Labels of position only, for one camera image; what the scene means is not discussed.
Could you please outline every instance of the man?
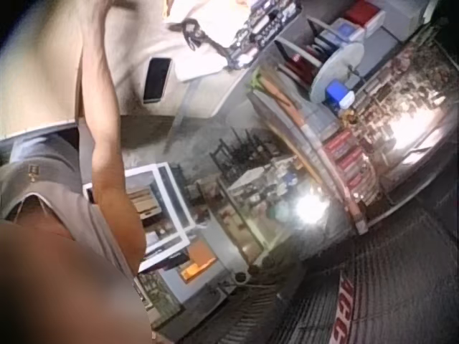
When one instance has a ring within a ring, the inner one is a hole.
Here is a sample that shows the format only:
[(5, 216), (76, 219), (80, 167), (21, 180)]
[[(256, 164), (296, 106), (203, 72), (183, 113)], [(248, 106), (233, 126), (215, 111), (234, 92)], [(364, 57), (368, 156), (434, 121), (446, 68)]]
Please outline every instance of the man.
[[(146, 248), (126, 194), (120, 116), (104, 51), (111, 3), (80, 1), (79, 8), (96, 205), (81, 195), (77, 151), (59, 135), (17, 141), (10, 164), (0, 168), (0, 219), (6, 220), (0, 221), (0, 308), (11, 311), (0, 322), (12, 324), (5, 325), (16, 336), (11, 343), (24, 333), (30, 343), (151, 343), (140, 299), (126, 296), (132, 285), (110, 267), (132, 282)], [(114, 290), (124, 292), (114, 297)], [(120, 306), (121, 300), (130, 301)]]

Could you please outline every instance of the cell phone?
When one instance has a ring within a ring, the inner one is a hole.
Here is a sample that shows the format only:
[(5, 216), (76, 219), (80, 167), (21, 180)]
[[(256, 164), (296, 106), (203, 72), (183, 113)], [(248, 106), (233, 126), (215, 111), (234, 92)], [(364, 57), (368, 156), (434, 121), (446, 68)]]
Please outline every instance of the cell phone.
[(171, 59), (154, 57), (150, 60), (143, 92), (143, 104), (159, 102), (164, 95)]

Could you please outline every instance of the gray shirt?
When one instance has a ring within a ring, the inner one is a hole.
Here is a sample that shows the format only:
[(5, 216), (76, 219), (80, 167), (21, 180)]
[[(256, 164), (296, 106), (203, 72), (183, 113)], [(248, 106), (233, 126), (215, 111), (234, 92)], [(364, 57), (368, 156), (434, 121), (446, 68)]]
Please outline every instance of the gray shirt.
[(14, 144), (10, 164), (0, 168), (0, 218), (28, 196), (40, 197), (76, 242), (92, 249), (133, 278), (97, 205), (83, 195), (77, 151), (57, 135)]

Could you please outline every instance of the bright light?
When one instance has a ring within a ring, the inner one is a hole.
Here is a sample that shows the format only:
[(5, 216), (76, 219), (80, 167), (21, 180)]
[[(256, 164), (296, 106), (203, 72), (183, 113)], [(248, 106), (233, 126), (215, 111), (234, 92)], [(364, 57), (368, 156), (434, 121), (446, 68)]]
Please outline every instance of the bright light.
[(424, 153), (411, 153), (403, 161), (403, 165), (414, 165), (424, 157)]
[(406, 148), (414, 143), (426, 130), (433, 117), (433, 112), (429, 110), (418, 111), (413, 118), (404, 114), (402, 118), (391, 123), (395, 143), (395, 149)]
[(298, 200), (295, 210), (304, 223), (316, 224), (323, 218), (328, 205), (328, 201), (321, 201), (317, 195), (308, 194)]

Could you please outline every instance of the glass display case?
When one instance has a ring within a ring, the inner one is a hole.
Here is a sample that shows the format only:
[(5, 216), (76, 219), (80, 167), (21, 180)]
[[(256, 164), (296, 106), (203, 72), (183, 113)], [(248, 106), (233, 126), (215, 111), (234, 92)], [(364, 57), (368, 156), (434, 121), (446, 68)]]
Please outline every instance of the glass display case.
[(200, 188), (210, 211), (241, 257), (247, 265), (255, 263), (263, 252), (263, 245), (230, 201), (223, 185), (215, 179), (201, 183)]
[(434, 37), (426, 29), (413, 37), (356, 94), (354, 108), (341, 114), (386, 192), (429, 156), (435, 145), (420, 145), (457, 101), (459, 72)]
[[(246, 221), (262, 233), (268, 248), (292, 230), (326, 223), (325, 209), (317, 208), (328, 204), (326, 197), (295, 156), (273, 159), (268, 166), (248, 171), (227, 193)], [(317, 201), (297, 209), (311, 197)]]
[[(146, 255), (139, 272), (189, 246), (186, 233), (196, 224), (167, 163), (151, 164), (125, 172), (126, 191), (137, 209), (146, 232)], [(83, 186), (94, 202), (93, 185)]]

